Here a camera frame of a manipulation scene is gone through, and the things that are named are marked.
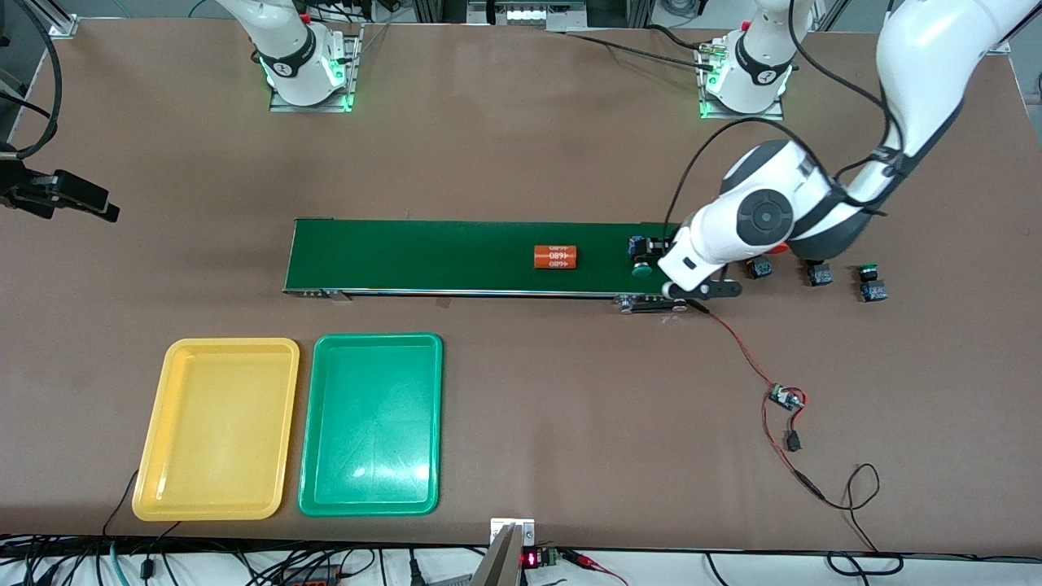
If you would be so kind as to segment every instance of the table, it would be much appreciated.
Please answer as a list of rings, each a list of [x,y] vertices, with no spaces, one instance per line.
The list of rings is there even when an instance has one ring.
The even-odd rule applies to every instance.
[[[683,56],[654,32],[602,34]],[[61,123],[31,166],[108,188],[123,214],[0,214],[0,531],[100,531],[175,340],[286,336],[303,365],[281,509],[178,534],[479,543],[489,518],[513,515],[576,546],[862,547],[772,454],[762,381],[701,314],[280,293],[301,216],[661,221],[720,124],[699,120],[690,71],[538,30],[395,25],[366,55],[354,113],[269,114],[244,36],[230,21],[134,19],[88,21],[57,44]],[[873,43],[827,33],[807,47],[874,87]],[[810,68],[785,107],[829,169],[879,133],[870,104]],[[17,143],[41,122],[26,119]],[[774,136],[749,126],[706,151],[680,215]],[[782,257],[775,275],[713,303],[771,376],[810,394],[798,467],[833,498],[855,464],[878,467],[883,490],[859,520],[882,548],[1042,553],[1040,163],[1008,59],[987,57],[890,216],[833,262],[836,284],[811,289]],[[867,262],[890,300],[858,300],[848,267]],[[438,509],[303,517],[311,347],[331,332],[403,331],[445,341]],[[111,532],[166,529],[128,509]]]

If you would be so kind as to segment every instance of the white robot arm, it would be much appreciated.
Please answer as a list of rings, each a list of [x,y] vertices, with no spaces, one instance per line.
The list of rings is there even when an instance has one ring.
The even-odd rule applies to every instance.
[[[981,58],[1039,4],[907,0],[883,27],[876,47],[893,115],[879,160],[846,187],[792,141],[763,143],[724,175],[716,200],[684,220],[659,266],[680,289],[695,291],[725,264],[783,242],[807,260],[846,250],[954,121]],[[675,296],[673,283],[666,284],[666,296]]]
[[[246,29],[269,82],[287,102],[314,105],[345,84],[344,34],[304,24],[292,0],[217,2]]]

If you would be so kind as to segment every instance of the black wire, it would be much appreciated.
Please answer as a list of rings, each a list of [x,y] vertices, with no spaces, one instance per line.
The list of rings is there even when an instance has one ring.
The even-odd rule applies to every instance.
[[[380,554],[380,579],[383,580],[383,586],[388,586],[388,575],[383,569],[383,550],[377,550]]]
[[[94,551],[94,572],[98,578],[98,586],[105,586],[105,583],[101,580],[101,546],[99,545]]]
[[[853,494],[851,492],[850,485],[853,483],[853,480],[858,477],[858,474],[862,470],[864,470],[866,468],[868,468],[869,470],[871,470],[872,471],[872,475],[875,478],[875,490],[873,490],[872,493],[869,494],[868,497],[865,498],[864,500],[862,500],[860,504],[854,505],[853,504]],[[804,474],[803,472],[800,472],[796,468],[792,468],[792,473],[793,473],[793,475],[796,477],[796,480],[798,480],[799,483],[803,485],[804,488],[807,488],[809,491],[811,491],[811,494],[813,494],[814,496],[816,496],[818,498],[818,500],[821,500],[822,503],[824,503],[825,505],[828,505],[833,509],[837,509],[837,510],[840,510],[840,511],[846,511],[850,515],[850,520],[853,522],[854,529],[858,531],[858,537],[866,545],[868,545],[869,547],[871,547],[873,552],[875,552],[875,553],[879,552],[879,550],[875,546],[875,543],[873,543],[872,540],[868,537],[868,534],[865,533],[865,530],[863,530],[861,528],[861,524],[858,522],[858,517],[854,515],[854,511],[859,511],[861,509],[864,509],[869,503],[872,502],[873,498],[876,497],[876,495],[879,494],[879,488],[882,487],[882,485],[879,484],[879,472],[878,472],[878,470],[875,469],[875,466],[873,466],[872,464],[869,464],[869,463],[859,464],[853,469],[853,472],[850,472],[850,475],[847,478],[846,488],[843,490],[844,498],[846,498],[846,500],[847,500],[847,503],[849,503],[849,505],[840,505],[840,504],[833,503],[832,500],[829,500],[828,497],[825,496],[825,494],[823,492],[821,492],[821,489],[819,489],[817,486],[815,486],[815,484],[813,482],[811,482],[811,479],[809,479],[807,477],[807,474]]]
[[[172,582],[174,586],[181,586],[177,583],[177,577],[174,576],[174,570],[170,567],[170,562],[167,561],[167,553],[159,552],[159,555],[163,557],[163,565],[167,568],[167,576],[170,577],[170,582]]]
[[[720,583],[720,586],[729,586],[727,582],[724,581],[723,577],[720,576],[720,570],[716,568],[716,564],[713,563],[713,554],[705,552],[705,561],[710,562],[710,569],[713,570],[713,578],[717,579],[717,582]]]
[[[647,51],[642,51],[640,49],[634,49],[632,47],[626,47],[625,45],[619,45],[617,43],[612,43],[611,41],[604,41],[602,39],[594,39],[593,36],[586,36],[584,34],[572,34],[565,33],[565,36],[570,36],[572,39],[581,39],[584,41],[589,41],[591,43],[597,43],[598,45],[603,45],[605,47],[611,47],[613,49],[619,49],[620,51],[626,51],[628,53],[634,53],[635,55],[641,55],[651,59],[659,59],[661,62],[672,63],[676,65],[683,65],[685,67],[693,67],[695,69],[702,69],[705,71],[711,71],[713,66],[709,64],[697,64],[695,62],[687,62],[684,59],[677,59],[674,57],[667,57],[666,55],[660,55],[656,53],[649,53]]]
[[[177,521],[174,524],[170,526],[170,529],[168,529],[167,531],[164,531],[163,533],[159,534],[158,537],[155,538],[155,543],[157,543],[160,539],[163,539],[164,537],[166,537],[167,535],[169,535],[171,531],[174,531],[180,524],[181,524],[181,521]]]
[[[86,552],[84,551],[82,554],[79,555],[78,558],[76,558],[76,563],[72,564],[72,569],[69,570],[69,576],[65,577],[65,580],[63,580],[58,586],[69,586],[70,584],[72,584],[72,579],[74,576],[76,576],[76,570],[79,569],[79,565],[83,563],[83,560],[85,559],[86,559]]]
[[[662,32],[663,34],[665,34],[666,36],[668,36],[669,40],[672,41],[673,43],[676,43],[677,45],[684,47],[685,49],[691,49],[692,51],[697,51],[699,45],[704,45],[704,44],[709,43],[709,41],[701,41],[701,42],[698,42],[698,43],[688,43],[687,41],[685,41],[685,40],[680,39],[679,36],[673,34],[672,30],[666,28],[665,26],[662,26],[661,24],[649,24],[649,25],[645,26],[644,28],[646,28],[648,30],[658,30],[659,32]]]
[[[820,71],[825,77],[832,79],[833,81],[836,81],[837,83],[843,86],[847,90],[854,92],[855,94],[872,102],[872,104],[874,104],[876,107],[883,111],[883,117],[886,120],[888,127],[890,124],[893,124],[894,131],[897,132],[897,144],[898,144],[897,156],[900,156],[900,153],[904,151],[904,132],[901,130],[901,126],[900,124],[897,123],[897,120],[894,119],[894,115],[890,111],[890,106],[884,103],[884,101],[880,100],[879,98],[868,93],[868,91],[861,88],[860,86],[851,83],[850,81],[847,81],[846,79],[840,77],[839,75],[836,75],[832,71],[828,71],[827,69],[824,68],[824,66],[815,60],[814,57],[812,57],[807,52],[805,49],[803,49],[803,45],[800,44],[799,39],[796,38],[796,29],[793,26],[793,7],[795,6],[795,4],[796,0],[789,0],[789,36],[792,39],[793,45],[796,46],[796,50],[799,52],[800,55],[803,56],[804,59],[807,59],[807,63],[811,64],[811,66],[814,69]]]
[[[792,141],[794,143],[796,143],[797,145],[799,145],[799,147],[802,148],[807,152],[807,155],[809,157],[811,157],[811,162],[814,163],[814,165],[818,169],[821,169],[821,172],[825,173],[825,175],[827,176],[827,171],[825,170],[824,165],[821,164],[821,161],[818,158],[818,155],[814,153],[814,150],[812,150],[811,147],[807,143],[804,143],[803,140],[800,139],[795,132],[793,132],[792,130],[790,130],[789,128],[787,128],[782,123],[776,122],[774,120],[767,120],[765,118],[754,118],[754,117],[739,118],[738,120],[731,120],[730,122],[728,122],[728,123],[724,124],[723,126],[717,128],[717,130],[715,132],[713,132],[712,135],[710,135],[710,138],[705,139],[705,142],[702,143],[702,146],[698,147],[698,150],[695,151],[694,156],[692,156],[691,161],[688,162],[688,166],[684,168],[684,173],[680,175],[680,180],[679,180],[679,182],[676,184],[676,191],[673,192],[673,199],[670,200],[670,202],[669,202],[669,209],[666,210],[666,219],[663,220],[663,222],[662,222],[662,240],[663,240],[663,242],[667,242],[668,241],[667,237],[668,237],[668,233],[669,233],[669,219],[673,215],[673,209],[676,207],[676,201],[680,197],[680,191],[684,190],[684,184],[687,182],[687,180],[688,180],[688,174],[691,173],[691,168],[695,166],[695,162],[698,161],[699,156],[701,156],[702,151],[704,151],[705,148],[708,146],[710,146],[710,144],[713,141],[715,141],[717,137],[719,137],[720,135],[722,135],[728,128],[731,128],[734,126],[738,126],[739,124],[745,124],[747,122],[755,122],[755,123],[759,123],[759,124],[767,124],[768,126],[773,126],[773,127],[777,128],[778,130],[782,130],[786,136],[788,136],[790,139],[792,139]]]
[[[834,559],[837,557],[843,558],[847,562],[849,562],[850,565],[853,566],[853,570],[840,569],[836,565],[836,562],[834,561]],[[870,576],[873,577],[893,576],[904,569],[904,558],[902,556],[897,554],[892,554],[888,555],[887,559],[896,560],[897,565],[890,569],[865,569],[861,567],[861,564],[858,563],[858,560],[855,560],[853,556],[847,554],[846,552],[828,552],[827,554],[825,554],[825,563],[828,564],[828,569],[846,578],[860,578],[864,586],[871,586],[868,583],[868,577]]]
[[[31,109],[32,112],[35,112],[40,116],[43,116],[44,118],[50,119],[50,117],[51,117],[51,113],[49,113],[46,109],[40,107],[39,105],[31,104],[31,103],[23,100],[22,98],[19,98],[17,96],[11,96],[10,94],[7,94],[5,92],[0,92],[0,100],[7,100],[8,102],[16,103],[16,104],[18,104],[18,105],[20,105],[22,107],[27,107],[27,108]]]
[[[123,503],[127,499],[127,494],[130,493],[130,487],[133,486],[133,481],[137,480],[137,479],[138,479],[138,470],[134,470],[133,473],[130,474],[130,480],[127,482],[126,488],[123,489],[123,496],[120,496],[120,503],[116,506],[115,509],[113,509],[113,512],[111,512],[111,514],[108,515],[108,518],[105,519],[105,524],[101,526],[101,536],[102,537],[108,537],[108,523],[113,522],[113,519],[116,518],[116,513],[120,512],[120,508],[123,507]]]
[[[376,553],[373,552],[372,550],[369,550],[369,555],[371,557],[369,558],[369,563],[368,564],[366,564],[365,566],[363,566],[362,569],[356,570],[356,571],[344,571],[344,563],[347,562],[347,558],[351,557],[351,554],[353,554],[357,550],[351,550],[350,552],[347,553],[346,556],[344,556],[344,559],[341,560],[341,562],[340,562],[340,578],[341,579],[351,578],[351,577],[354,577],[354,576],[358,576],[363,571],[366,571],[367,569],[373,567],[373,564],[376,563]]]
[[[25,16],[29,17],[32,27],[36,29],[41,39],[44,40],[44,47],[47,48],[47,54],[51,59],[51,70],[54,74],[54,101],[51,104],[51,113],[47,119],[47,126],[44,128],[43,135],[36,139],[36,142],[32,146],[15,151],[15,156],[21,160],[28,158],[39,152],[40,149],[44,148],[54,138],[54,133],[58,130],[58,112],[61,109],[61,65],[58,63],[58,52],[54,48],[54,43],[51,42],[51,35],[44,28],[40,19],[36,18],[35,13],[29,8],[25,0],[15,0],[15,3],[25,13]]]
[[[969,560],[971,562],[991,562],[995,560],[1019,560],[1024,562],[1033,562],[1042,564],[1042,558],[1033,558],[1032,556],[974,556],[972,554],[951,554],[954,558],[962,558],[964,560]]]

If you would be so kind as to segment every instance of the orange battery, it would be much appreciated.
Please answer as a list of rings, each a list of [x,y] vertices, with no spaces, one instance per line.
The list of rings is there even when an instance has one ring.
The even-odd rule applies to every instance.
[[[574,246],[539,244],[536,246],[536,268],[574,269],[578,255]]]

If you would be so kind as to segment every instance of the yellow tray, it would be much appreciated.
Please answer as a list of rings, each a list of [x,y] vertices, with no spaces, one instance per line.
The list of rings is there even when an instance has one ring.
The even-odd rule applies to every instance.
[[[134,488],[138,518],[271,516],[282,499],[299,362],[286,338],[170,346]]]

